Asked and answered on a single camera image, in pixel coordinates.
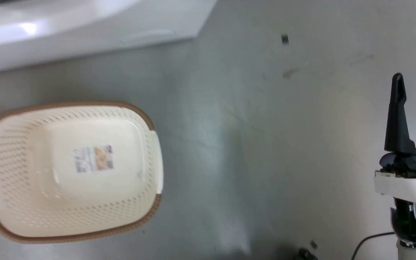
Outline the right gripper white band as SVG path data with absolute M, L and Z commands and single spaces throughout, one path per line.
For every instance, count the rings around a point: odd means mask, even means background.
M 401 73 L 393 75 L 384 150 L 374 174 L 378 194 L 416 203 L 416 147 L 410 139 L 406 111 L 406 87 Z

